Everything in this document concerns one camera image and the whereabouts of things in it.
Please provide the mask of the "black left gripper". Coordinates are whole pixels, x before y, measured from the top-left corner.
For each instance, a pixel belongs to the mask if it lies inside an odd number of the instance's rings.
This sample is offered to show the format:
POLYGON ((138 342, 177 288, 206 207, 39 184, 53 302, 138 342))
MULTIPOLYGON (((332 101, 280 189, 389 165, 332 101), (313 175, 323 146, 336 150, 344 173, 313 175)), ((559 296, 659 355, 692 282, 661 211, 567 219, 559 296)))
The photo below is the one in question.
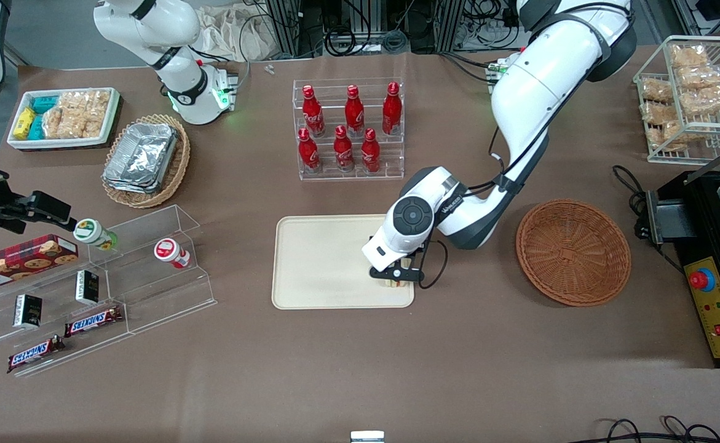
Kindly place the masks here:
POLYGON ((390 282, 413 282, 422 286, 425 274, 422 271, 422 261, 424 260, 427 247, 421 245, 405 257, 394 261, 390 266, 383 270, 374 267, 369 269, 369 276, 374 279, 390 282))

